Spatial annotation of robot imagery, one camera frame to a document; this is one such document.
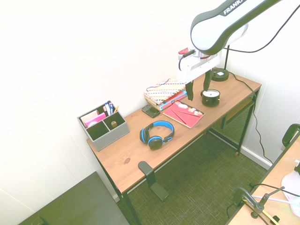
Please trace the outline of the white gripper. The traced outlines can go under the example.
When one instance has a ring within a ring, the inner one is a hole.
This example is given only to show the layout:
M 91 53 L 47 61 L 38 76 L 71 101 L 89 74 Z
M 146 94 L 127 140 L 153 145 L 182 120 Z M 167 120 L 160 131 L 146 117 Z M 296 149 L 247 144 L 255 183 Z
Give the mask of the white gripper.
M 214 55 L 206 55 L 202 52 L 195 52 L 183 58 L 177 70 L 177 80 L 181 83 L 186 83 L 186 92 L 188 100 L 192 101 L 194 98 L 193 85 L 194 79 L 202 74 L 205 74 L 203 82 L 203 90 L 207 91 L 211 82 L 211 69 L 221 62 L 222 52 Z

